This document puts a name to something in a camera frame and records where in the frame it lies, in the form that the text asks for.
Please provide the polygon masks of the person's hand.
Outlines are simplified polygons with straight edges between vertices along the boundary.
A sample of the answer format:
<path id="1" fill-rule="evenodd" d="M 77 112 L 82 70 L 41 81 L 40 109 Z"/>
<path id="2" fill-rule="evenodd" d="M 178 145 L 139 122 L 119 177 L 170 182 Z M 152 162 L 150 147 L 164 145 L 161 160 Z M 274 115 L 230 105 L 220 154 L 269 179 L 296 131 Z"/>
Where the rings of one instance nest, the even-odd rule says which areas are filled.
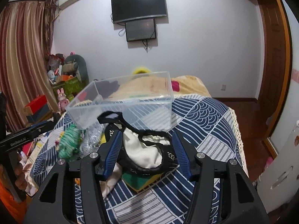
<path id="1" fill-rule="evenodd" d="M 23 165 L 21 164 L 21 156 L 17 153 L 18 163 L 15 167 L 15 175 L 17 177 L 15 185 L 19 190 L 25 191 L 27 188 L 27 181 L 25 180 L 25 174 L 23 172 Z"/>

